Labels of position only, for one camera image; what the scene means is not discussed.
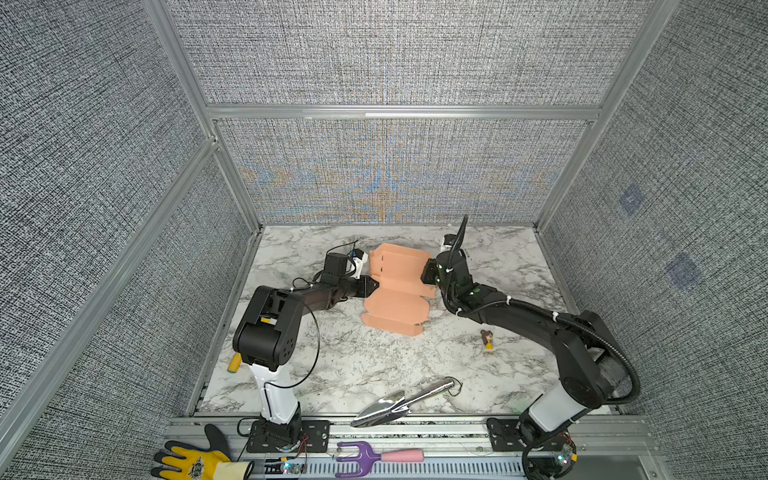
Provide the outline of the pink paper box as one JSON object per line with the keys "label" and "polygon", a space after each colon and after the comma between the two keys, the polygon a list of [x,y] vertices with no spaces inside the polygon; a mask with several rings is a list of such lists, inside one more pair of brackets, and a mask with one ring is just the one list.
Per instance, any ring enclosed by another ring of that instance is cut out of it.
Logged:
{"label": "pink paper box", "polygon": [[424,331],[435,285],[421,280],[428,252],[384,243],[370,252],[370,276],[379,286],[364,300],[362,322],[371,328],[415,337]]}

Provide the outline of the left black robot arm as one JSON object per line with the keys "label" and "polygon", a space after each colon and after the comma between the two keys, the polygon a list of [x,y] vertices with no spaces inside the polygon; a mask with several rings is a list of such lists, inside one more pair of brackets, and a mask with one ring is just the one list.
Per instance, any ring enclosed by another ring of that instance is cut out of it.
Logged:
{"label": "left black robot arm", "polygon": [[329,249],[323,268],[304,287],[278,289],[258,287],[232,339],[254,376],[261,413],[252,435],[278,450],[291,451],[301,443],[301,406],[294,389],[303,381],[292,381],[287,364],[300,333],[301,321],[329,310],[350,298],[366,298],[379,283],[362,273],[367,255],[354,241]]}

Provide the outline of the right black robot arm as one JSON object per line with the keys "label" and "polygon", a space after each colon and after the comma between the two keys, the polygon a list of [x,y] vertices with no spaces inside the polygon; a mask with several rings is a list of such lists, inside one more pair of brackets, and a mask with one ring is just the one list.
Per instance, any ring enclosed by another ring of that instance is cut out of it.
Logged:
{"label": "right black robot arm", "polygon": [[439,288],[449,312],[508,330],[554,355],[558,383],[518,418],[517,435],[525,451],[540,448],[587,413],[630,403],[641,393],[636,369],[598,314],[546,309],[476,282],[456,235],[445,237],[421,280]]}

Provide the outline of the small brown yellow figurine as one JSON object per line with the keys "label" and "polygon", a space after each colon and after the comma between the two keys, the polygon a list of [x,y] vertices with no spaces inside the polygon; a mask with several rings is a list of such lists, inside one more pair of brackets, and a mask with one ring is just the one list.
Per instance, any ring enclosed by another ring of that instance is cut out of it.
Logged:
{"label": "small brown yellow figurine", "polygon": [[481,339],[483,341],[484,348],[488,351],[491,351],[494,349],[493,346],[493,333],[489,330],[482,330],[481,331]]}

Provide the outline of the metal garden trowel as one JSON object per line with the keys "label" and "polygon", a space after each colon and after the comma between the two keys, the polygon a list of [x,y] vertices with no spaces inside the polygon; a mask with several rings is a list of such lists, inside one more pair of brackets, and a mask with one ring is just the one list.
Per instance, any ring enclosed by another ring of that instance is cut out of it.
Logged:
{"label": "metal garden trowel", "polygon": [[444,377],[439,381],[408,396],[404,390],[392,392],[365,407],[350,423],[353,428],[368,428],[391,423],[411,413],[411,406],[443,393],[458,395],[463,383],[455,377]]}

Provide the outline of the purple pink hand rake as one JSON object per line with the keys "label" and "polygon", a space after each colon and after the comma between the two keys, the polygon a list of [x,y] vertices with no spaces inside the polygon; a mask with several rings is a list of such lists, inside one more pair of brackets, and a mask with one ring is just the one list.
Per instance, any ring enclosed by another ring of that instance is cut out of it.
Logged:
{"label": "purple pink hand rake", "polygon": [[423,463],[425,455],[420,449],[389,451],[377,453],[374,448],[365,441],[347,441],[339,442],[338,448],[356,448],[357,453],[352,456],[338,457],[339,463],[355,464],[355,470],[352,472],[339,472],[334,476],[337,479],[356,479],[363,478],[371,473],[373,466],[377,462],[388,463]]}

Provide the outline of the yellow black work glove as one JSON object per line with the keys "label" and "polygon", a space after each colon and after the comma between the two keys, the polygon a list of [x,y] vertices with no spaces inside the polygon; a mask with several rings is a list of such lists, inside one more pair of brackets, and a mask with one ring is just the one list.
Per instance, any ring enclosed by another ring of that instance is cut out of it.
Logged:
{"label": "yellow black work glove", "polygon": [[232,460],[227,437],[213,424],[204,427],[208,447],[169,440],[157,452],[150,474],[158,479],[247,479],[252,472],[251,462]]}

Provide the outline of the yellow handled tool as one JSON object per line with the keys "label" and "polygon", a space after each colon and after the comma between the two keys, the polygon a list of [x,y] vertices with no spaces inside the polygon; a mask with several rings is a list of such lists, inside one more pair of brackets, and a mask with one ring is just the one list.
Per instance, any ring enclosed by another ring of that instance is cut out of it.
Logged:
{"label": "yellow handled tool", "polygon": [[240,353],[235,353],[228,364],[227,372],[231,374],[237,373],[240,369],[241,364],[242,364],[242,355]]}

